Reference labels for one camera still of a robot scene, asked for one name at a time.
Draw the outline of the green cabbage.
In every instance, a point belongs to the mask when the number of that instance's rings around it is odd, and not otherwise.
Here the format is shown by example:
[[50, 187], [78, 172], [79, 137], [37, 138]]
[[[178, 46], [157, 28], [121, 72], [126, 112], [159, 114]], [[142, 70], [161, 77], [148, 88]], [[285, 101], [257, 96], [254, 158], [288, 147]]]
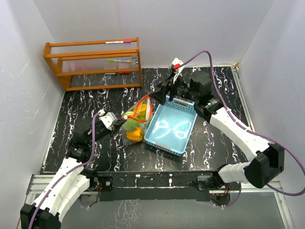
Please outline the green cabbage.
[[137, 119], [145, 121], [145, 120], [148, 120], [149, 118], [146, 115], [139, 115], [139, 116], [137, 116]]
[[140, 122], [134, 120], [134, 119], [127, 119], [127, 121], [124, 123], [124, 129], [126, 131], [133, 131], [140, 125]]

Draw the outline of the clear zip top bag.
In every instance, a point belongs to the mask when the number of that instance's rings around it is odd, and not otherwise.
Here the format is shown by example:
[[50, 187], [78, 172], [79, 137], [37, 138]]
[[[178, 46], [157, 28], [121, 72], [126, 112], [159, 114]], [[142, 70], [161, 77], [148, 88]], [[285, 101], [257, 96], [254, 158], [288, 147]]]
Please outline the clear zip top bag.
[[136, 144], [144, 139], [153, 116], [150, 94], [145, 95], [122, 115], [122, 142], [125, 146]]

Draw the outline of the orange bell pepper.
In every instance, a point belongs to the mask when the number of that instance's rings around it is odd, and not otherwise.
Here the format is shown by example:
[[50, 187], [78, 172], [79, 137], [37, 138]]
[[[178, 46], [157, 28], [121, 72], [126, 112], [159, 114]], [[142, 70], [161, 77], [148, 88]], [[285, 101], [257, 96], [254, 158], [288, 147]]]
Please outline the orange bell pepper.
[[127, 131], [126, 136], [130, 141], [140, 142], [143, 137], [143, 129], [141, 127], [136, 127], [133, 131]]

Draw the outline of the yellow star fruit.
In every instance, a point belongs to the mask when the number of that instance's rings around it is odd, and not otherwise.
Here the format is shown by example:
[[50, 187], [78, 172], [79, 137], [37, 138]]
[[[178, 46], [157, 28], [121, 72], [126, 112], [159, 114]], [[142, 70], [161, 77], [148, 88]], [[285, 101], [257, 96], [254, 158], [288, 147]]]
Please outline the yellow star fruit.
[[137, 104], [134, 107], [133, 112], [135, 116], [146, 116], [147, 104], [146, 103]]

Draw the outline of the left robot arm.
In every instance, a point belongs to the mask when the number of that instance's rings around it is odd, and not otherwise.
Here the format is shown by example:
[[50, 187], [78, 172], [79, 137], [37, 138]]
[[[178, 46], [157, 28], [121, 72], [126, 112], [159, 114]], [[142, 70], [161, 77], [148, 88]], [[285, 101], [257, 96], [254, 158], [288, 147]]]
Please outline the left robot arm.
[[66, 213], [86, 190], [98, 186], [96, 171], [87, 167], [93, 160], [96, 141], [114, 135], [127, 121], [100, 110], [93, 116], [90, 127], [83, 133], [74, 133], [68, 152], [50, 183], [31, 203], [20, 210], [23, 229], [59, 229]]

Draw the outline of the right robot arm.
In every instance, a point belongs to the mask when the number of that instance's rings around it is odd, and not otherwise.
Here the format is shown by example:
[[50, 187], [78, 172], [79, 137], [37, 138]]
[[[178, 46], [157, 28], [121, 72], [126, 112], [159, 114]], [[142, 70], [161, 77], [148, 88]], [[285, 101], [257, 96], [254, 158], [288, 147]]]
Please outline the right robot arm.
[[213, 185], [224, 189], [232, 182], [249, 182], [256, 188], [263, 188], [284, 170], [285, 150], [274, 140], [267, 140], [253, 132], [235, 117], [220, 96], [212, 94], [212, 83], [206, 72], [194, 72], [190, 83], [173, 71], [158, 84], [150, 97], [164, 105], [175, 97], [193, 102], [197, 115], [219, 129], [235, 143], [247, 158], [246, 163], [227, 164], [214, 172]]

